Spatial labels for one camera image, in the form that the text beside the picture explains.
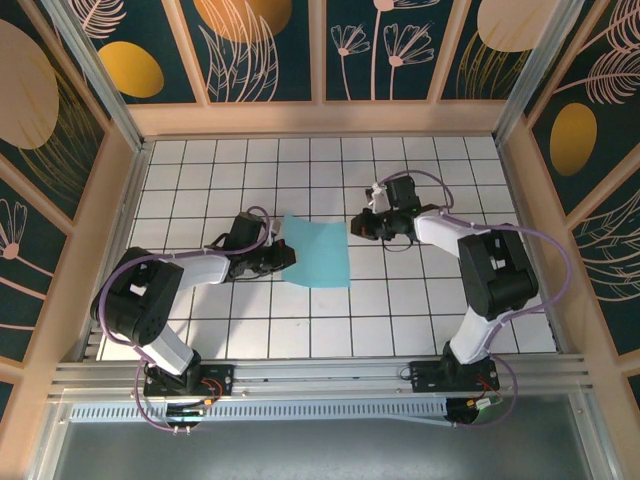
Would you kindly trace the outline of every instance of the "white grid tile floor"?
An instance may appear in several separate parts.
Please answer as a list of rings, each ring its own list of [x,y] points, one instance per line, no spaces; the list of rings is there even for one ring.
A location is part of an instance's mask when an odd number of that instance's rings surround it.
[[[475,222],[517,223],[491,137],[294,138],[157,142],[130,244],[154,252],[211,243],[240,209],[260,205],[316,222],[349,222],[364,188],[404,169],[444,178],[453,212]],[[444,202],[413,176],[423,204]],[[349,289],[307,289],[279,274],[180,292],[169,325],[204,359],[342,358],[442,354],[466,311],[457,260],[397,238],[349,235]],[[496,353],[555,352],[544,314],[503,328]],[[134,359],[110,342],[102,360]]]

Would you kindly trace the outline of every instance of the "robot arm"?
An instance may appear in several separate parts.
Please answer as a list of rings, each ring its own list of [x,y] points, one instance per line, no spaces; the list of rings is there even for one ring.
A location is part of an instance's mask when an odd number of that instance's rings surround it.
[[[351,233],[370,240],[397,234],[412,242],[435,245],[460,261],[465,297],[464,321],[445,350],[460,365],[488,356],[492,331],[513,310],[522,309],[538,293],[538,282],[515,232],[478,230],[456,225],[435,205],[422,206],[409,175],[374,185],[366,191],[371,209],[351,222]]]
[[[449,347],[462,365],[489,354],[487,341],[500,320],[538,293],[538,282],[515,232],[455,225],[437,212],[414,220],[418,241],[441,248],[460,261],[469,307]]]
[[[106,326],[154,364],[147,371],[152,382],[187,394],[195,390],[202,378],[200,356],[167,325],[180,290],[234,281],[247,270],[260,276],[268,275],[295,263],[292,248],[283,240],[272,242],[277,233],[273,229],[262,246],[243,254],[224,255],[225,251],[255,245],[263,228],[265,224],[260,217],[243,212],[236,217],[229,233],[205,247],[217,250],[216,255],[147,260],[125,270],[113,282],[106,295]],[[149,255],[142,248],[130,248],[116,269]],[[102,291],[92,304],[92,316],[96,320],[101,294]]]

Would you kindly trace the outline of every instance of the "blue cloth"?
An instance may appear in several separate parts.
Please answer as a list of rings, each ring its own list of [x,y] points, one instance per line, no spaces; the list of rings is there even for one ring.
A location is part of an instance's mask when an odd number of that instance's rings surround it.
[[[345,223],[313,223],[287,215],[283,237],[296,251],[296,263],[282,272],[285,282],[309,288],[351,285]]]

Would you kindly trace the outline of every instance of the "leaf drawing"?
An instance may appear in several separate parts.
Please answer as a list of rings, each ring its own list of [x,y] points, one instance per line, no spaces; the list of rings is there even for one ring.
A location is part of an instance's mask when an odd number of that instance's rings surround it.
[[[587,78],[564,85],[554,93],[582,84],[594,103],[624,104],[640,87],[640,49],[632,52],[611,50],[603,54],[593,64]]]
[[[609,26],[585,43],[578,53],[605,35],[611,47],[619,52],[640,48],[640,0],[619,0],[609,19]]]
[[[278,50],[273,33],[262,17],[256,17],[245,2],[247,19],[230,0],[222,0],[227,22],[210,1],[203,2],[210,25],[217,34],[210,35],[199,26],[209,51],[207,89],[214,102],[270,101],[278,87]],[[238,38],[238,41],[226,38]]]
[[[640,192],[619,207],[587,218],[575,235],[599,300],[640,297]]]
[[[109,38],[127,14],[123,10],[124,0],[69,0],[69,3],[90,38]]]

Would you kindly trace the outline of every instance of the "purple cable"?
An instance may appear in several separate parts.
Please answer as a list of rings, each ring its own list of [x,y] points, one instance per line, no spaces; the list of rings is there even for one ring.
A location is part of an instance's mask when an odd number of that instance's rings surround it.
[[[157,428],[158,430],[162,430],[163,432],[187,433],[186,428],[178,427],[177,429],[173,429],[169,425],[162,425],[161,423],[156,422],[144,411],[142,402],[140,401],[140,392],[138,392],[138,382],[140,381],[140,372],[142,371],[145,363],[146,360],[144,358],[141,358],[138,362],[138,368],[136,369],[136,379],[134,380],[133,384],[133,398],[136,401],[136,407],[138,407],[140,415],[142,415],[142,418],[144,418],[149,425]]]
[[[144,262],[148,262],[151,260],[168,260],[168,259],[174,259],[174,258],[192,258],[192,257],[205,256],[205,255],[221,255],[221,256],[241,255],[243,253],[247,253],[247,252],[250,252],[251,250],[258,248],[260,245],[266,242],[267,239],[269,238],[269,235],[271,233],[271,218],[269,217],[269,214],[264,208],[258,207],[258,206],[249,207],[247,209],[247,213],[251,213],[251,211],[253,210],[258,210],[264,217],[264,222],[265,222],[264,233],[253,245],[250,245],[246,248],[241,248],[239,250],[229,250],[229,251],[208,250],[203,248],[202,250],[195,250],[192,252],[183,252],[175,255],[172,253],[145,255],[144,257],[135,258],[126,263],[123,263],[111,275],[109,275],[109,278],[107,279],[107,281],[104,283],[104,286],[102,287],[102,291],[100,293],[100,299],[98,300],[98,321],[100,322],[100,328],[102,329],[102,332],[109,340],[111,340],[114,343],[117,343],[118,345],[127,345],[130,347],[133,347],[134,350],[138,353],[138,355],[140,355],[141,358],[140,358],[140,362],[138,363],[138,369],[136,371],[135,385],[133,386],[133,396],[136,401],[136,406],[138,407],[138,411],[140,412],[140,415],[142,415],[142,418],[144,418],[151,426],[159,430],[162,430],[165,432],[188,433],[188,430],[186,428],[173,429],[169,426],[157,423],[151,417],[149,417],[145,413],[144,409],[142,408],[142,403],[140,402],[140,393],[138,392],[138,381],[140,378],[140,371],[142,370],[142,367],[145,363],[153,364],[154,362],[152,358],[150,358],[146,353],[144,353],[142,348],[136,345],[133,345],[133,343],[129,341],[120,340],[119,338],[116,338],[113,335],[113,333],[111,333],[111,331],[107,327],[107,321],[106,321],[107,293],[109,292],[114,282],[120,275],[122,275],[125,271],[129,270],[130,268],[133,268],[136,265],[140,265],[141,263],[144,263]]]
[[[521,317],[523,315],[526,315],[528,313],[534,313],[534,312],[539,312],[544,310],[545,308],[548,308],[552,305],[554,305],[555,303],[557,303],[569,290],[569,286],[571,285],[571,281],[573,279],[573,267],[571,265],[571,259],[569,258],[569,254],[567,253],[567,251],[563,248],[562,245],[560,245],[560,243],[558,243],[558,241],[551,237],[550,235],[547,235],[546,233],[543,232],[539,232],[537,230],[533,230],[531,228],[526,228],[526,227],[516,227],[514,225],[480,225],[480,224],[476,224],[476,223],[470,223],[467,222],[465,220],[460,220],[459,218],[453,217],[451,215],[449,215],[448,213],[445,212],[441,212],[442,218],[444,218],[445,220],[461,226],[461,227],[466,227],[466,228],[473,228],[475,230],[487,230],[487,229],[491,229],[491,230],[504,230],[504,231],[508,231],[508,232],[520,232],[520,233],[524,233],[526,235],[533,235],[535,237],[541,238],[543,240],[546,240],[547,242],[549,242],[551,245],[553,245],[562,255],[562,258],[564,260],[565,266],[566,266],[566,276],[564,279],[564,284],[562,285],[562,288],[558,291],[558,293],[556,293],[553,298],[542,302],[538,305],[534,305],[533,307],[529,307],[529,308],[525,308],[523,310],[518,310],[516,312],[509,312],[507,313],[501,320],[500,322],[493,328],[493,330],[491,330],[491,333],[489,334],[489,336],[487,337],[487,340],[485,341],[484,345],[482,346],[484,349],[488,350],[489,347],[491,346],[491,342],[493,342],[493,339],[495,338],[495,336],[498,334],[498,332],[500,331],[500,329],[507,324],[507,322],[510,322],[511,320],[513,320],[514,318],[518,318]]]
[[[411,174],[411,173],[417,173],[418,175],[424,175],[424,176],[429,177],[432,180],[435,180],[436,182],[438,182],[438,184],[441,185],[442,188],[444,188],[444,191],[445,191],[445,193],[447,194],[447,197],[448,197],[448,201],[447,201],[447,203],[445,205],[443,205],[443,207],[444,208],[449,208],[449,209],[453,208],[453,204],[454,204],[453,193],[451,193],[451,190],[449,189],[449,187],[442,181],[442,179],[436,177],[432,173],[425,172],[424,170],[403,170],[401,172],[394,173],[393,175],[389,175],[387,178],[379,181],[378,185],[384,185],[385,183],[387,183],[390,180],[393,180],[394,178],[398,178],[398,177],[401,177],[403,175],[407,175],[407,174]]]
[[[130,268],[135,267],[136,265],[140,265],[141,263],[152,261],[152,260],[168,260],[173,258],[192,258],[192,257],[199,257],[204,255],[222,255],[222,256],[241,255],[243,253],[250,252],[251,250],[258,248],[260,245],[266,242],[267,239],[269,238],[269,233],[271,231],[271,218],[269,217],[269,214],[267,213],[267,211],[262,207],[254,206],[254,207],[250,207],[247,210],[247,213],[250,213],[252,210],[258,210],[260,211],[260,213],[262,213],[265,220],[265,230],[263,235],[258,239],[258,241],[249,247],[241,248],[239,250],[232,250],[232,251],[217,251],[217,250],[201,249],[201,250],[195,250],[192,252],[182,252],[177,254],[165,253],[165,254],[145,255],[144,257],[135,258],[133,260],[130,260],[120,265],[120,267],[118,267],[109,276],[107,281],[104,283],[104,286],[102,287],[102,292],[100,293],[100,299],[98,300],[98,321],[100,322],[100,328],[102,329],[105,336],[112,342],[117,343],[118,345],[133,346],[133,344],[127,340],[120,340],[119,338],[116,338],[107,327],[107,322],[106,322],[107,293],[109,292],[114,282],[120,275],[122,275],[124,272],[126,272]]]
[[[464,423],[454,422],[453,424],[454,427],[465,428],[468,430],[477,430],[479,428],[496,427],[501,423],[503,423],[507,418],[509,418],[513,413],[513,409],[516,408],[516,402],[518,401],[518,378],[516,377],[516,372],[513,371],[513,368],[511,368],[511,365],[509,365],[506,361],[504,361],[502,358],[498,357],[497,355],[491,355],[491,358],[493,360],[496,360],[498,363],[502,364],[502,366],[507,370],[507,372],[509,372],[509,375],[511,375],[511,379],[513,380],[513,399],[511,400],[511,405],[509,405],[509,408],[503,415],[500,415],[498,418],[488,423],[481,423],[478,425],[473,425],[473,424],[466,425]]]

